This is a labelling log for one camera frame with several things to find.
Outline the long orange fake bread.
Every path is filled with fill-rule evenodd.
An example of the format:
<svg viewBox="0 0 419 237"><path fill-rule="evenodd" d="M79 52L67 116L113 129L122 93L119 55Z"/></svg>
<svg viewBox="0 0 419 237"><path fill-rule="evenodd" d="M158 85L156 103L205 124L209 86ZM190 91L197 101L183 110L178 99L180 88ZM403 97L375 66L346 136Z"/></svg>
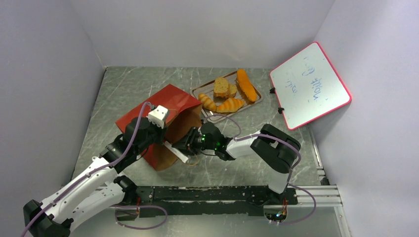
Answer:
<svg viewBox="0 0 419 237"><path fill-rule="evenodd" d="M257 100L257 93L244 69L237 70L237 82L247 99L251 102L255 102Z"/></svg>

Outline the round fake bread slice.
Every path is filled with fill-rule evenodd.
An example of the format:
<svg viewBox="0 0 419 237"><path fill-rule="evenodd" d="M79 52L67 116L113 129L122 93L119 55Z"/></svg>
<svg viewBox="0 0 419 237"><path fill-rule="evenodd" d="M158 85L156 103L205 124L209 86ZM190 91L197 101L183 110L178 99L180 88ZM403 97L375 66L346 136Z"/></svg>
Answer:
<svg viewBox="0 0 419 237"><path fill-rule="evenodd" d="M237 87L234 84L229 84L229 95L228 98L234 98L237 94Z"/></svg>

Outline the fake croissant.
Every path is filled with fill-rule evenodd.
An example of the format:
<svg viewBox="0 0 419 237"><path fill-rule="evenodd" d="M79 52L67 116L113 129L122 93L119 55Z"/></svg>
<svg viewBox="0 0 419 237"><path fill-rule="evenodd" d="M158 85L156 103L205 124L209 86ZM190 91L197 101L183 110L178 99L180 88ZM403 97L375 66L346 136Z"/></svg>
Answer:
<svg viewBox="0 0 419 237"><path fill-rule="evenodd" d="M217 113L235 113L237 112L243 105L244 101L241 99L236 98L228 98L222 104L217 106Z"/></svg>

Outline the red paper bag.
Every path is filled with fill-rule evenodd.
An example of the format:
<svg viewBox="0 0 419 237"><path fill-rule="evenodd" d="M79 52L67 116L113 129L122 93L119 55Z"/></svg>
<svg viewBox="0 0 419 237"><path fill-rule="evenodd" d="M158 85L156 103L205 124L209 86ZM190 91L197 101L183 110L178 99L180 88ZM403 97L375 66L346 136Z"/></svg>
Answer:
<svg viewBox="0 0 419 237"><path fill-rule="evenodd" d="M201 102L187 92L169 84L145 100L156 108L145 106L142 116L157 129L165 130L163 141L174 144L180 141L192 127L200 127ZM153 144L144 159L156 171L172 166L178 157L165 145Z"/></svg>

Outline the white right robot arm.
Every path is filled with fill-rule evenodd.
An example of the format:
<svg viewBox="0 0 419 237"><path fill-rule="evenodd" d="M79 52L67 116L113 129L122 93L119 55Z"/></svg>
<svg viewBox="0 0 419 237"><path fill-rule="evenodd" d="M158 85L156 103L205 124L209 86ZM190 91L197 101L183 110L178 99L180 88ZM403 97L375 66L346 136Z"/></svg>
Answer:
<svg viewBox="0 0 419 237"><path fill-rule="evenodd" d="M279 204L285 199L291 173L301 160L301 144L271 124L265 124L248 136L232 138L207 122L201 127L190 128L176 143L166 141L164 145L183 162L204 151L213 151L214 156L224 161L255 155L272 169L266 192L271 204Z"/></svg>

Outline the small striped fake bread roll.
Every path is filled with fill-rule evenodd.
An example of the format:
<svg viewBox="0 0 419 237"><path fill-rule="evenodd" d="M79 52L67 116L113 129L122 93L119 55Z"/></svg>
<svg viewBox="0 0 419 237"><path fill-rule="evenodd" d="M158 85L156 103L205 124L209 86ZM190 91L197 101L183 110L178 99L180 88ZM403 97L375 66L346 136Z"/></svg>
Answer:
<svg viewBox="0 0 419 237"><path fill-rule="evenodd" d="M203 107L209 111L216 112L217 105L216 103L206 94L200 93L198 95L198 99L202 103Z"/></svg>

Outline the fake bread piece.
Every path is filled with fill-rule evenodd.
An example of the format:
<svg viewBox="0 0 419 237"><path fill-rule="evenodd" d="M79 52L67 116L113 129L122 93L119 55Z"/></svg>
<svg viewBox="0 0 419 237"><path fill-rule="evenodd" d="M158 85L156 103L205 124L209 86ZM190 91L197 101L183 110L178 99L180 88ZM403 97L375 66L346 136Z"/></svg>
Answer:
<svg viewBox="0 0 419 237"><path fill-rule="evenodd" d="M230 95L229 92L229 82L226 78L219 77L214 81L213 94L215 97L228 98Z"/></svg>

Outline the metal tongs white handle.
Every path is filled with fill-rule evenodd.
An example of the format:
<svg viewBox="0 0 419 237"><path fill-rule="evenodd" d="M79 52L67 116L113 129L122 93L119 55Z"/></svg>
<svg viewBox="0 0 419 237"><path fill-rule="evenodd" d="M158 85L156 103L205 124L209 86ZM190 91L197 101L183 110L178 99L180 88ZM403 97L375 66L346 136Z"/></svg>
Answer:
<svg viewBox="0 0 419 237"><path fill-rule="evenodd" d="M172 146L172 144L168 141L164 142L164 146L168 148L174 155L177 156L184 164L188 163L189 157L184 155L179 149L176 149Z"/></svg>

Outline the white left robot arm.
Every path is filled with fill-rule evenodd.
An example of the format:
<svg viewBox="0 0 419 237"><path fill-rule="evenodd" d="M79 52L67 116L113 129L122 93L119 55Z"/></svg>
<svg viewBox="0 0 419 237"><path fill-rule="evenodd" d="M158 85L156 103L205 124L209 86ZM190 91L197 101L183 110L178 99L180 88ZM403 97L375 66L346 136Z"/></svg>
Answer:
<svg viewBox="0 0 419 237"><path fill-rule="evenodd" d="M25 230L34 237L67 237L76 227L102 210L137 205L137 186L123 170L148 148L161 142L166 120L148 115L134 118L99 156L70 183L42 201L23 207Z"/></svg>

